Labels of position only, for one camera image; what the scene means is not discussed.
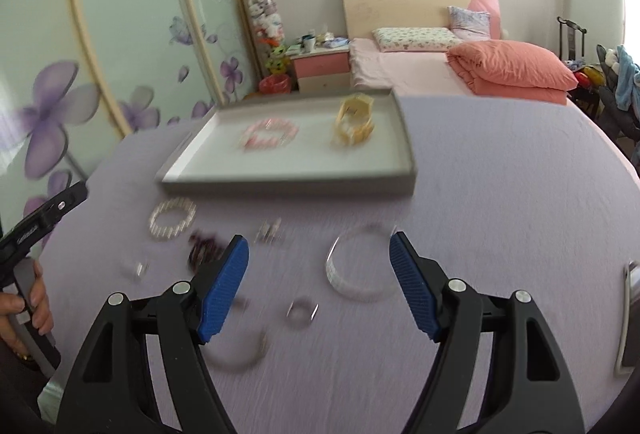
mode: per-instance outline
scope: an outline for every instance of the purple tablecloth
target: purple tablecloth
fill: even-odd
[[[335,237],[370,221],[397,224],[417,251],[449,276],[484,293],[527,289],[556,335],[593,424],[625,383],[613,376],[622,320],[622,268],[640,251],[640,188],[626,160],[575,108],[477,97],[404,98],[419,173],[412,199],[198,199],[193,229],[226,239],[253,237],[266,219],[282,218],[284,241],[252,247],[233,311],[205,349],[230,360],[266,328],[270,348],[244,374],[212,370],[241,434],[401,432],[436,351],[415,326],[401,293],[363,304],[329,286],[324,259]],[[154,242],[147,220],[165,198],[154,175],[190,123],[127,137],[89,180],[90,195],[60,223],[42,255],[64,383],[98,310],[110,293],[156,295],[190,277],[188,233]],[[130,276],[148,260],[142,280]],[[352,260],[364,270],[369,258]],[[386,277],[376,260],[370,272]],[[296,331],[284,316],[307,295],[319,310]],[[490,339],[465,423],[481,403]],[[163,419],[177,426],[152,351]]]

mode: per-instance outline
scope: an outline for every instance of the sliding wardrobe door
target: sliding wardrobe door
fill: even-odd
[[[0,0],[0,218],[7,232],[121,139],[68,0]]]
[[[254,62],[245,38],[240,0],[193,0],[198,23],[207,28],[207,52],[223,96],[242,99],[256,90]]]
[[[79,0],[78,9],[133,131],[202,117],[213,105],[179,0]],[[210,39],[211,28],[198,31]]]

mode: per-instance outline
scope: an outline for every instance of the pink bracelet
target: pink bracelet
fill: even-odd
[[[258,136],[259,131],[279,131],[282,132],[280,137],[264,137]],[[245,149],[268,149],[285,145],[291,141],[298,133],[298,127],[293,125],[288,119],[268,118],[263,119],[247,127],[242,133],[240,143]]]

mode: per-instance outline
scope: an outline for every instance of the nightstand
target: nightstand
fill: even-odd
[[[350,88],[349,45],[292,56],[300,92]]]

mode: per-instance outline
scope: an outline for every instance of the purple flower decal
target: purple flower decal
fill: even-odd
[[[189,67],[183,65],[178,71],[178,83],[182,83],[189,76]]]
[[[202,36],[206,37],[207,28],[204,24],[201,25],[200,30],[202,31]],[[189,32],[187,22],[182,20],[180,17],[174,17],[174,19],[172,20],[172,24],[169,26],[169,31],[171,32],[171,37],[172,37],[171,40],[169,40],[170,44],[173,44],[174,42],[178,42],[183,46],[193,46],[193,37]]]
[[[149,107],[153,99],[154,90],[146,85],[139,85],[131,94],[129,103],[118,102],[133,132],[160,125],[160,110]]]
[[[206,103],[205,101],[200,100],[196,102],[196,105],[193,106],[193,110],[191,111],[191,118],[202,118],[215,106],[216,104],[213,100],[211,100],[211,103]]]
[[[236,83],[242,83],[244,80],[242,76],[242,71],[238,70],[238,59],[234,56],[229,59],[228,64],[226,62],[222,62],[220,64],[220,74],[223,78],[226,78],[225,81],[225,90],[229,94],[233,94],[236,96],[236,101],[238,101],[238,93],[236,93]]]
[[[0,149],[11,149],[30,138],[24,175],[40,179],[65,156],[68,135],[64,125],[80,125],[94,117],[100,93],[94,84],[69,91],[78,63],[55,62],[39,72],[33,82],[33,105],[0,115]]]
[[[52,197],[55,197],[63,190],[66,190],[71,186],[71,172],[68,170],[56,170],[49,176],[49,182],[47,183],[47,197],[44,195],[36,195],[35,197],[30,197],[24,205],[24,210],[22,211],[22,216],[26,217],[30,213],[33,213],[35,210],[40,208],[44,203],[46,203]],[[44,247],[47,244],[47,240],[49,240],[48,234],[43,237],[42,245]]]

